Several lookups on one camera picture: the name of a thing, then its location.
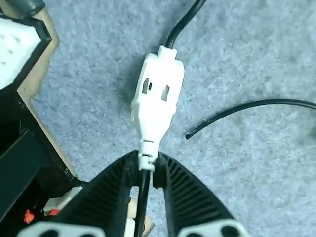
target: white extension cord plug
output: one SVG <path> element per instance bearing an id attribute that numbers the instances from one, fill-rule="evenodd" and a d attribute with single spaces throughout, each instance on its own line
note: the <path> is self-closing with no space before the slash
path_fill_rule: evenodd
<path id="1" fill-rule="evenodd" d="M 40 41 L 34 27 L 0 18 L 0 90 L 14 82 Z"/>
<path id="2" fill-rule="evenodd" d="M 140 170 L 155 170 L 160 141 L 176 112 L 184 78 L 184 66 L 176 54 L 177 50 L 160 46 L 158 55 L 146 56 L 138 79 L 131 117 L 141 136 Z"/>

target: black power cord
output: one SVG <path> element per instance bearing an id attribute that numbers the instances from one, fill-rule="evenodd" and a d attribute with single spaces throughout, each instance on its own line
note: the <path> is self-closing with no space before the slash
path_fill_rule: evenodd
<path id="1" fill-rule="evenodd" d="M 198 13 L 202 8 L 206 0 L 197 0 L 187 14 L 178 22 L 178 24 L 172 29 L 171 33 L 168 36 L 167 42 L 165 44 L 166 48 L 173 48 L 174 42 L 177 39 L 177 36 L 185 28 L 185 26 L 192 20 L 192 18 Z"/>
<path id="2" fill-rule="evenodd" d="M 257 107 L 257 106 L 262 106 L 262 105 L 297 105 L 297 106 L 306 107 L 306 108 L 310 108 L 310 109 L 316 110 L 316 104 L 314 104 L 312 102 L 309 102 L 309 101 L 304 101 L 304 100 L 266 99 L 266 100 L 253 101 L 253 102 L 237 105 L 237 106 L 234 106 L 234 107 L 229 108 L 227 110 L 224 110 L 222 112 L 219 112 L 215 116 L 209 118 L 208 120 L 204 121 L 199 126 L 194 128 L 192 131 L 190 131 L 186 135 L 186 139 L 187 140 L 190 139 L 195 134 L 200 132 L 203 128 L 211 125 L 212 123 L 215 123 L 216 121 L 218 121 L 218 120 L 220 120 L 220 119 L 222 119 L 222 118 L 224 118 L 224 117 L 226 117 L 228 115 L 231 115 L 233 113 L 236 113 L 236 112 L 239 112 L 239 111 L 242 111 L 242 110 L 245 110 L 245 109 L 249 109 L 249 108 L 253 108 L 253 107 Z"/>

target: black cable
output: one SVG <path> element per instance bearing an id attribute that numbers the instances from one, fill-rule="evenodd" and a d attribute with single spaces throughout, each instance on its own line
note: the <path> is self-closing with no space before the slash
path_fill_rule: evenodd
<path id="1" fill-rule="evenodd" d="M 177 36 L 185 28 L 185 26 L 192 20 L 192 18 L 198 13 L 202 8 L 206 0 L 197 0 L 190 10 L 185 14 L 185 16 L 178 22 L 178 24 L 172 29 L 171 33 L 168 36 L 167 42 L 165 44 L 166 48 L 173 48 L 174 42 L 177 39 Z"/>
<path id="2" fill-rule="evenodd" d="M 186 135 L 186 139 L 187 140 L 190 139 L 195 134 L 200 132 L 203 128 L 211 125 L 212 123 L 215 123 L 216 121 L 218 121 L 218 120 L 220 120 L 220 119 L 222 119 L 222 118 L 224 118 L 224 117 L 226 117 L 228 115 L 231 115 L 233 113 L 236 113 L 236 112 L 239 112 L 239 111 L 242 111 L 242 110 L 245 110 L 245 109 L 261 106 L 261 105 L 297 105 L 297 106 L 302 106 L 302 107 L 311 108 L 313 110 L 316 110 L 316 104 L 314 104 L 312 102 L 304 101 L 304 100 L 266 99 L 266 100 L 253 101 L 253 102 L 237 105 L 237 106 L 234 106 L 234 107 L 232 107 L 230 109 L 227 109 L 227 110 L 224 110 L 222 112 L 219 112 L 215 116 L 209 118 L 208 120 L 204 121 L 199 126 L 194 128 L 192 131 L 190 131 Z"/>
<path id="3" fill-rule="evenodd" d="M 148 199 L 148 190 L 149 190 L 149 181 L 150 181 L 150 171 L 142 170 L 141 178 L 142 178 L 142 182 L 141 182 L 141 185 L 139 187 L 139 192 L 138 192 L 134 237 L 143 236 L 146 208 L 147 208 L 147 199 Z"/>

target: outlet slot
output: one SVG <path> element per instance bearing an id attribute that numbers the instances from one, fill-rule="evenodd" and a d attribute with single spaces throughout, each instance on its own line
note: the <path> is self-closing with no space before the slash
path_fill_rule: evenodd
<path id="1" fill-rule="evenodd" d="M 168 94 L 169 94 L 169 90 L 170 90 L 170 87 L 168 85 L 166 85 L 162 91 L 162 94 L 161 94 L 161 99 L 164 100 L 164 101 L 167 101 L 168 99 Z"/>

